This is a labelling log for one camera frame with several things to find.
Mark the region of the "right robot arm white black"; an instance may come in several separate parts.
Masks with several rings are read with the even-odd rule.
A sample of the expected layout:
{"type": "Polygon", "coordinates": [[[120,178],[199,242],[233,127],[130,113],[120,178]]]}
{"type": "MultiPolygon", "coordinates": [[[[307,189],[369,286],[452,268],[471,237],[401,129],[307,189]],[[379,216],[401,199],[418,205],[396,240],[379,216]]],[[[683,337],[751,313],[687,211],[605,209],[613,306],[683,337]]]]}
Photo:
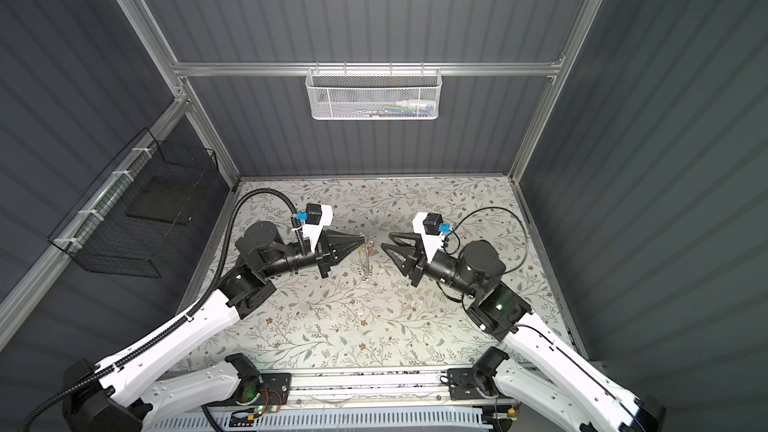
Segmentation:
{"type": "Polygon", "coordinates": [[[481,395],[517,399],[564,431],[662,430],[665,407],[609,379],[560,339],[503,282],[505,265],[489,242],[473,241],[456,256],[442,243],[392,232],[381,248],[412,285],[428,277],[471,297],[468,318],[497,341],[472,367],[481,395]]]}

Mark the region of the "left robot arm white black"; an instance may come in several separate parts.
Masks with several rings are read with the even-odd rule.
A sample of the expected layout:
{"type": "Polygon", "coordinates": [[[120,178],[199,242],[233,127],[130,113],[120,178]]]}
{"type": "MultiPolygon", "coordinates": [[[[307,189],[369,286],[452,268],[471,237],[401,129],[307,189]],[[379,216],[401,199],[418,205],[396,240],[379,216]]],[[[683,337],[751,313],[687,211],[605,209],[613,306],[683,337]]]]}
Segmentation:
{"type": "Polygon", "coordinates": [[[193,304],[145,338],[96,364],[80,361],[65,373],[72,385],[89,372],[98,379],[62,402],[73,431],[146,431],[213,402],[262,400],[256,366],[242,353],[198,372],[165,378],[187,353],[251,315],[276,291],[272,279],[317,267],[321,276],[364,242],[361,235],[313,225],[297,242],[283,241],[277,226],[259,221],[235,243],[235,266],[201,304],[193,304]]]}

